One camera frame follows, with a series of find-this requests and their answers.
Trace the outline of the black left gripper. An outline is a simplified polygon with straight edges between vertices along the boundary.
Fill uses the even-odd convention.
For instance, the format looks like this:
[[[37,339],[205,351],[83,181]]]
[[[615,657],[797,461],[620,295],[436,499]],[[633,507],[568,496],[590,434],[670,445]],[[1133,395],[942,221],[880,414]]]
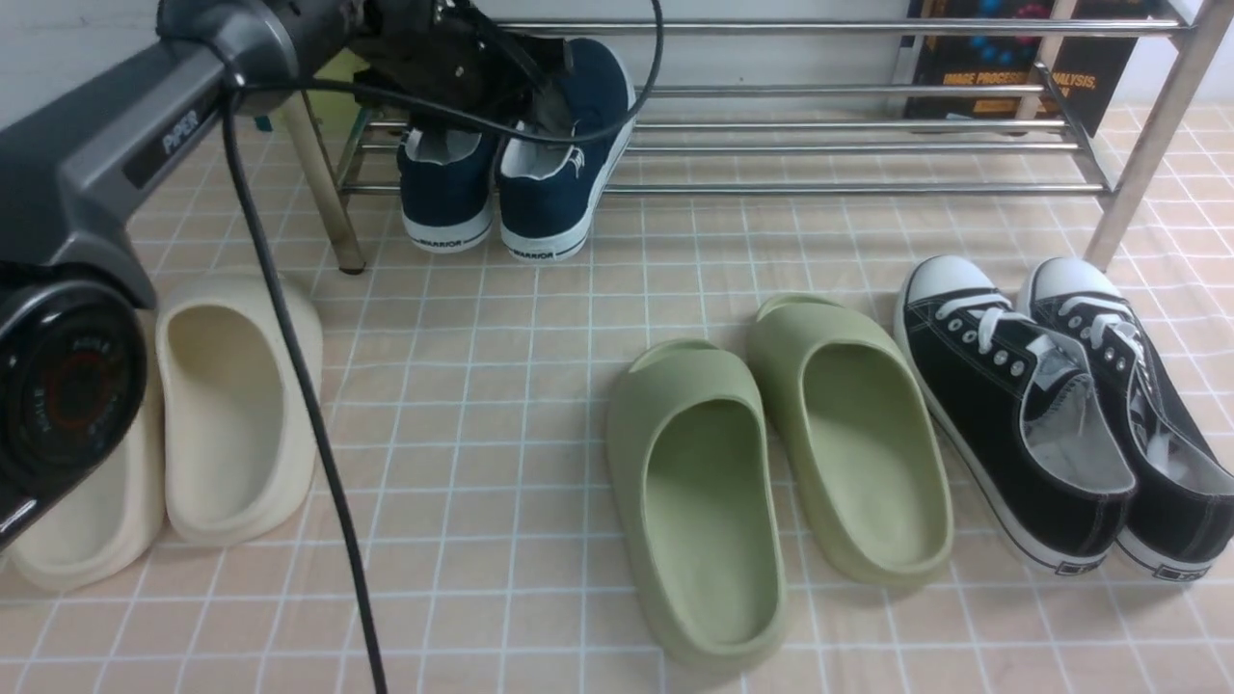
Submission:
[[[354,83],[441,104],[499,123],[537,123],[573,136],[563,80],[566,40],[516,35],[471,1],[364,1],[349,49],[364,62]]]

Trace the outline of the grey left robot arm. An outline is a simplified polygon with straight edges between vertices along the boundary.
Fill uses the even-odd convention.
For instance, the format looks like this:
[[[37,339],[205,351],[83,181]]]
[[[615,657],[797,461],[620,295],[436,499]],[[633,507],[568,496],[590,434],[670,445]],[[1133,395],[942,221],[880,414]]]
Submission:
[[[507,121],[573,70],[564,40],[469,1],[162,1],[155,44],[1,137],[2,545],[116,449],[148,382],[155,293],[126,225],[221,119],[283,105],[343,51],[400,104]]]

